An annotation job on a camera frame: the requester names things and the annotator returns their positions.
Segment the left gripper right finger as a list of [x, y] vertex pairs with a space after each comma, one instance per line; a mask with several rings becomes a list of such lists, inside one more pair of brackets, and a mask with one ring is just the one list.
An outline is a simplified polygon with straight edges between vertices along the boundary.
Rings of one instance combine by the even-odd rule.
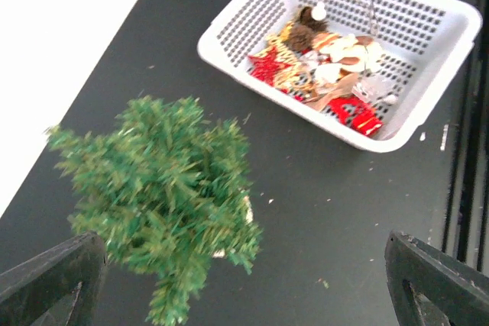
[[384, 251], [387, 287], [400, 325], [487, 325], [488, 278], [402, 231]]

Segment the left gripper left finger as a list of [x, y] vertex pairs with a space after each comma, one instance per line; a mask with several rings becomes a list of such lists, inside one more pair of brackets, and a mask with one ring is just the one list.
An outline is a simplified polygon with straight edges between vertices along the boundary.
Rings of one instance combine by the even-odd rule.
[[88, 231], [1, 274], [1, 324], [91, 325], [108, 260]]

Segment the clear battery box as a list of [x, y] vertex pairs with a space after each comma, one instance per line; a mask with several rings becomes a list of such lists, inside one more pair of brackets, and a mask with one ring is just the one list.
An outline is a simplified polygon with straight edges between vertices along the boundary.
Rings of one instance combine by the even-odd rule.
[[398, 97], [393, 93], [395, 82], [382, 75], [362, 76], [352, 88], [352, 94], [368, 104], [394, 105]]

